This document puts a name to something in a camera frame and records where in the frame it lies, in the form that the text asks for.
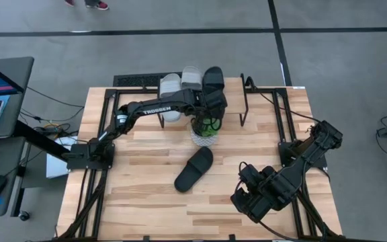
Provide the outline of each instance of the keyboard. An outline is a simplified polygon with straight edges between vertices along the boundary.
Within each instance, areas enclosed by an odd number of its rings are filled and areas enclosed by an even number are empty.
[[[157,87],[159,81],[170,73],[149,73],[137,75],[116,75],[113,87]]]

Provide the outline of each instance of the white pot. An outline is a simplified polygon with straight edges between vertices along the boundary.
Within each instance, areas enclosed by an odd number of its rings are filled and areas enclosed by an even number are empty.
[[[209,147],[210,145],[213,145],[217,140],[218,136],[210,136],[210,137],[202,137],[197,135],[192,129],[191,129],[191,138],[192,141],[197,144],[199,147]]]

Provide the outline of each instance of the white slide sandal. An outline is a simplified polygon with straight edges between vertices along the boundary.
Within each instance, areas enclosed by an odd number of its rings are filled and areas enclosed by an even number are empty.
[[[179,75],[175,73],[166,75],[161,79],[161,83],[159,84],[159,97],[168,97],[173,95],[176,91],[180,91],[180,82],[181,80]],[[177,111],[169,111],[162,113],[162,116],[166,122],[176,122],[180,119],[181,113]]]
[[[202,72],[196,67],[185,67],[181,74],[182,89],[202,89]]]

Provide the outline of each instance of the green plant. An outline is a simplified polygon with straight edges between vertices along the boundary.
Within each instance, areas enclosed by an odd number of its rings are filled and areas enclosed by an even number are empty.
[[[201,130],[202,137],[210,137],[218,134],[218,129],[220,127],[220,120],[213,118],[204,118],[203,120],[203,130]]]

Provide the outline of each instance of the table leg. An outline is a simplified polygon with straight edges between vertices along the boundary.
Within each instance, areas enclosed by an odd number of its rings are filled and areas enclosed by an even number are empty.
[[[29,127],[23,122],[20,122],[19,120],[16,122],[16,127],[14,129],[13,136],[25,137],[29,143],[37,146],[38,148],[46,151],[47,153],[55,157],[58,157],[63,161],[65,161],[65,159],[62,158],[62,154],[70,152],[62,145],[45,137],[44,135],[40,134],[39,132],[35,131],[33,128]]]

